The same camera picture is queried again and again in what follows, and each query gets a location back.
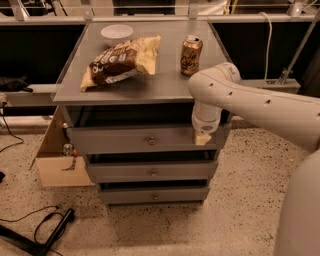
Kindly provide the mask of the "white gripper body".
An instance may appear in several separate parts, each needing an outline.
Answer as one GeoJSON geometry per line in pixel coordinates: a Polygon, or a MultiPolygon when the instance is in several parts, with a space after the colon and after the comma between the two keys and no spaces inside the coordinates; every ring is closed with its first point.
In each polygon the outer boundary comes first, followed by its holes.
{"type": "Polygon", "coordinates": [[[195,114],[192,115],[192,125],[195,131],[203,134],[214,133],[220,124],[220,116],[215,117],[211,121],[203,121],[195,114]]]}

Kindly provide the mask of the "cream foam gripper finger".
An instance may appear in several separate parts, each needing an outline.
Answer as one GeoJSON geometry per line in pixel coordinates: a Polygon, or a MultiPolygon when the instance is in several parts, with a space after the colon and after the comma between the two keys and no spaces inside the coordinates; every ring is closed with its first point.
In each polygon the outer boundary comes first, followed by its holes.
{"type": "Polygon", "coordinates": [[[202,132],[199,132],[199,131],[195,132],[194,143],[196,145],[199,145],[199,146],[206,145],[210,140],[211,140],[211,135],[210,134],[202,133],[202,132]]]}

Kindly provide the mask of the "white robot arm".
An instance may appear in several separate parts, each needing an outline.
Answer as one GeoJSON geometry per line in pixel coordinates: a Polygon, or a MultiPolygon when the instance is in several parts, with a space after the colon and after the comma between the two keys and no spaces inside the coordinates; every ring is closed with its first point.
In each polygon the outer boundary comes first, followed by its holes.
{"type": "Polygon", "coordinates": [[[320,100],[247,87],[225,62],[191,76],[195,143],[204,145],[227,110],[309,153],[283,199],[274,256],[320,256],[320,100]]]}

